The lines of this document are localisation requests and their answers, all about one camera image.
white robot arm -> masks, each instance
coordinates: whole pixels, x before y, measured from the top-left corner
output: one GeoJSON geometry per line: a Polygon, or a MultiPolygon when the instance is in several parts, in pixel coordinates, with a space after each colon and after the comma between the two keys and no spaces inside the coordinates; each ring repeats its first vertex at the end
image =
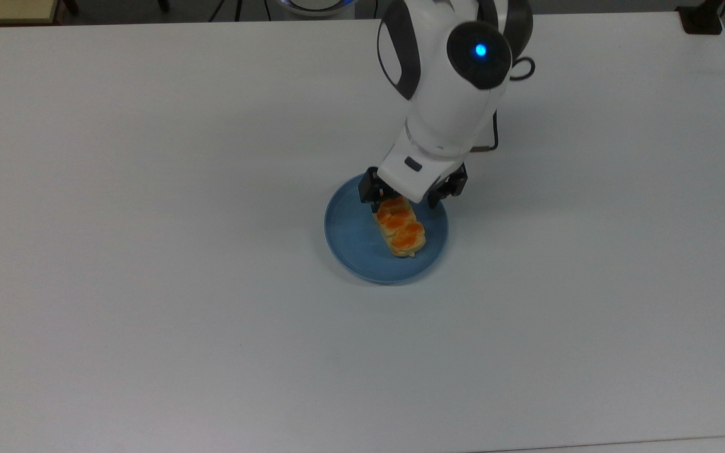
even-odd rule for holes
{"type": "Polygon", "coordinates": [[[394,0],[379,26],[385,76],[411,108],[360,200],[374,212],[404,195],[434,207],[466,184],[463,160],[490,123],[532,32],[527,0],[394,0]]]}

orange topping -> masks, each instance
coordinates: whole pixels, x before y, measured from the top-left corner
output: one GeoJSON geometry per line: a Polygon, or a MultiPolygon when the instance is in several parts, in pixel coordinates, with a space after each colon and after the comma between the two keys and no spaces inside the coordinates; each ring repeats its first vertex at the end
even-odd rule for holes
{"type": "Polygon", "coordinates": [[[407,211],[399,211],[391,215],[388,220],[384,221],[385,227],[389,230],[404,227],[410,221],[410,213],[407,211]]]}
{"type": "Polygon", "coordinates": [[[410,249],[411,247],[415,246],[415,244],[418,243],[418,236],[412,236],[412,237],[406,237],[403,238],[401,236],[394,238],[394,240],[391,241],[391,245],[396,247],[397,249],[410,249]]]}

black object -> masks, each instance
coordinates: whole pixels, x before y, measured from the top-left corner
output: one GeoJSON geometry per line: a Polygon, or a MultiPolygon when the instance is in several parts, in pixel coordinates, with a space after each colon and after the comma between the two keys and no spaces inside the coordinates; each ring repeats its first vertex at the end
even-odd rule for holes
{"type": "Polygon", "coordinates": [[[720,35],[723,26],[717,9],[724,0],[705,0],[699,6],[679,6],[676,8],[682,18],[682,27],[689,35],[720,35]]]}
{"type": "Polygon", "coordinates": [[[77,0],[63,0],[63,4],[66,5],[66,9],[68,9],[73,16],[80,14],[80,6],[77,5],[77,0]]]}
{"type": "Polygon", "coordinates": [[[463,192],[463,186],[466,185],[466,181],[469,180],[469,175],[466,173],[466,164],[461,164],[457,170],[452,172],[446,181],[437,184],[434,188],[427,192],[427,201],[429,201],[429,207],[435,209],[438,206],[438,201],[443,200],[449,195],[457,197],[463,192]]]}
{"type": "Polygon", "coordinates": [[[527,0],[511,0],[509,10],[505,15],[503,36],[511,46],[514,64],[519,61],[519,55],[527,46],[527,41],[530,41],[532,32],[533,12],[530,9],[530,3],[527,0]]]}
{"type": "MultiPolygon", "coordinates": [[[[220,0],[216,8],[214,8],[214,12],[212,13],[212,16],[209,18],[209,22],[214,22],[214,18],[216,17],[216,13],[222,8],[222,4],[225,3],[225,0],[220,0]]],[[[242,10],[242,0],[237,0],[237,9],[234,11],[233,15],[233,22],[237,22],[239,20],[239,11],[242,10]]]]}
{"type": "Polygon", "coordinates": [[[527,70],[526,74],[517,75],[516,77],[511,76],[511,81],[523,81],[529,79],[530,76],[532,76],[536,72],[536,61],[533,61],[531,57],[522,57],[520,59],[514,60],[514,66],[516,66],[517,63],[521,63],[522,61],[527,61],[527,63],[530,63],[530,69],[527,70]]]}
{"type": "Polygon", "coordinates": [[[398,192],[377,176],[376,170],[377,167],[368,167],[365,175],[362,175],[362,180],[357,185],[357,190],[360,193],[360,202],[371,203],[371,212],[377,212],[379,205],[383,201],[399,196],[398,192]]]}
{"type": "Polygon", "coordinates": [[[385,77],[391,82],[396,91],[399,92],[406,100],[410,100],[415,94],[418,87],[418,81],[421,78],[421,62],[418,57],[418,43],[415,42],[415,31],[410,18],[410,11],[405,0],[394,0],[385,14],[382,16],[382,22],[379,23],[379,32],[376,35],[376,56],[379,58],[379,66],[385,77]],[[382,64],[382,57],[379,54],[379,36],[382,34],[382,26],[388,29],[391,36],[393,48],[396,56],[399,58],[399,64],[402,66],[402,75],[399,80],[391,80],[391,75],[385,70],[382,64]]]}
{"type": "Polygon", "coordinates": [[[411,169],[420,172],[421,167],[423,167],[422,164],[419,164],[417,161],[415,161],[412,157],[405,157],[405,165],[408,167],[411,167],[411,169]]]}
{"type": "Polygon", "coordinates": [[[455,26],[446,40],[446,55],[455,71],[477,89],[499,86],[512,66],[509,43],[486,22],[455,26]]]}
{"type": "Polygon", "coordinates": [[[494,151],[500,146],[500,134],[497,133],[497,112],[492,115],[492,129],[494,129],[494,146],[489,146],[488,151],[494,151]]]}
{"type": "MultiPolygon", "coordinates": [[[[491,23],[499,29],[500,20],[496,14],[493,0],[478,0],[477,20],[491,23]]],[[[511,48],[514,64],[519,61],[519,55],[530,41],[532,32],[533,11],[530,9],[530,3],[527,0],[510,0],[503,36],[511,48]]]]}

blue plate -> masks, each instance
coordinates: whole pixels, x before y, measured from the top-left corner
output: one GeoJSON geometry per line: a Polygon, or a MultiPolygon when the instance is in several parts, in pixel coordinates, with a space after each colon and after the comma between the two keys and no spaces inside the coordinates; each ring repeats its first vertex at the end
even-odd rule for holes
{"type": "Polygon", "coordinates": [[[403,283],[421,276],[441,256],[449,237],[443,204],[432,210],[426,200],[411,203],[415,217],[424,225],[427,243],[415,256],[399,258],[385,245],[371,207],[360,203],[357,185],[362,178],[359,175],[348,180],[326,206],[323,227],[329,249],[351,273],[374,283],[403,283]]]}

bread roll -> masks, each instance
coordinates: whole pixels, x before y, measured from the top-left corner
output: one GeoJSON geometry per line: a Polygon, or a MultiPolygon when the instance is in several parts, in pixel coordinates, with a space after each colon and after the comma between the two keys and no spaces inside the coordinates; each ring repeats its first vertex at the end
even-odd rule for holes
{"type": "Polygon", "coordinates": [[[415,256],[427,243],[424,226],[415,219],[410,201],[404,197],[383,201],[374,213],[385,244],[396,256],[415,256]]]}

